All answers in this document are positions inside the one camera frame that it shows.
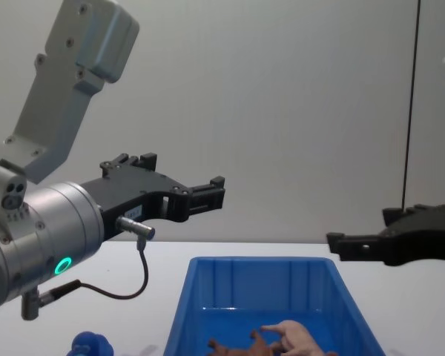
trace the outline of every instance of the toy pig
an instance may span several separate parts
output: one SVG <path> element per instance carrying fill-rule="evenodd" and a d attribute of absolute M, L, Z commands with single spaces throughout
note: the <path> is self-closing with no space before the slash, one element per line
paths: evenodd
<path fill-rule="evenodd" d="M 280 335 L 280 341 L 272 343 L 269 347 L 274 352 L 282 352 L 281 356 L 337 356 L 336 352 L 328 352 L 325 355 L 306 327 L 296 321 L 285 320 L 277 325 L 263 326 L 261 329 Z"/>
<path fill-rule="evenodd" d="M 255 341 L 249 350 L 228 349 L 218 344 L 215 339 L 211 339 L 208 346 L 214 352 L 208 356 L 274 356 L 274 352 L 267 346 L 258 332 L 254 330 L 251 333 L 251 338 L 255 339 Z"/>

